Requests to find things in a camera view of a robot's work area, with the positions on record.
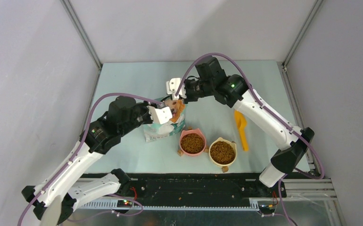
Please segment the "green dog food bag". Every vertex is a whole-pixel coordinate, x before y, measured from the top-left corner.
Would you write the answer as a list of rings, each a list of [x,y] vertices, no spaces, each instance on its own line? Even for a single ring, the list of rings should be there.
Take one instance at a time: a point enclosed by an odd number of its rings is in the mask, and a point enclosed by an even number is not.
[[[147,143],[173,136],[181,132],[185,127],[186,105],[184,102],[180,99],[171,100],[170,97],[164,97],[161,101],[170,108],[173,117],[164,124],[153,123],[143,125],[143,132]]]

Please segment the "orange plastic food scoop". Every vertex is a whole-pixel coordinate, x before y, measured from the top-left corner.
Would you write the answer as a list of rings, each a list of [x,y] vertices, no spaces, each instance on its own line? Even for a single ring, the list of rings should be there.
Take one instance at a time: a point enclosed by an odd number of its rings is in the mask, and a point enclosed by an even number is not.
[[[247,152],[247,151],[249,151],[249,145],[248,145],[248,140],[247,140],[246,133],[245,133],[245,128],[247,126],[247,121],[245,119],[245,116],[241,112],[235,110],[234,111],[234,120],[236,123],[236,127],[238,130],[242,148],[245,152]]]

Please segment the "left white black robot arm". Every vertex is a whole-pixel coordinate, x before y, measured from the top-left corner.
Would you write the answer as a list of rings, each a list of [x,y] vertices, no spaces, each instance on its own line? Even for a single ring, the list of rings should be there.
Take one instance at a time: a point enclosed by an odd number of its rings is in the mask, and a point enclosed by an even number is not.
[[[27,208],[33,209],[41,225],[60,225],[75,210],[102,196],[127,195],[131,180],[122,169],[81,186],[76,181],[125,135],[141,125],[167,122],[172,117],[162,101],[126,93],[112,93],[112,97],[107,111],[94,121],[87,120],[74,148],[51,176],[22,190]]]

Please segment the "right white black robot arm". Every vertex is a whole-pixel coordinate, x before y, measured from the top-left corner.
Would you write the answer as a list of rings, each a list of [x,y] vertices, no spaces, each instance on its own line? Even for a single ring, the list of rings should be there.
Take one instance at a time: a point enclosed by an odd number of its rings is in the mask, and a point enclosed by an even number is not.
[[[278,151],[259,176],[256,192],[267,197],[275,190],[275,184],[296,169],[297,164],[310,147],[314,131],[293,125],[267,104],[252,87],[236,62],[229,59],[239,74],[227,75],[217,57],[227,56],[209,53],[199,57],[188,68],[175,93],[187,102],[213,96],[217,102],[242,113],[269,135]],[[195,67],[198,79],[188,79],[189,71]]]

